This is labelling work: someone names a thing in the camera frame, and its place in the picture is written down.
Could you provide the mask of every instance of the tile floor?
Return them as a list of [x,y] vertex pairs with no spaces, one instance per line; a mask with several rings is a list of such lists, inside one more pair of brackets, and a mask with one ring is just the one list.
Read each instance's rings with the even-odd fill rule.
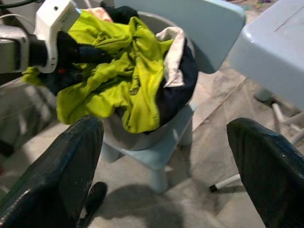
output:
[[[250,21],[260,9],[252,6],[254,1],[248,2]],[[226,134],[229,121],[249,117],[273,128],[272,110],[253,98],[258,89],[227,62],[213,75],[201,74],[193,96],[197,105],[193,143],[173,154],[167,167],[169,190],[154,194],[147,170],[126,156],[114,163],[100,160],[94,181],[106,182],[109,192],[90,227],[264,228],[241,183],[218,193],[208,190],[238,172]],[[0,183],[7,188],[67,128],[54,121],[54,98],[44,90],[25,84],[8,86],[0,90],[1,107],[3,98],[10,96],[14,97],[10,105],[0,110],[0,138],[19,149],[7,160],[0,158],[5,169]],[[286,128],[283,134],[289,137],[293,132]]]

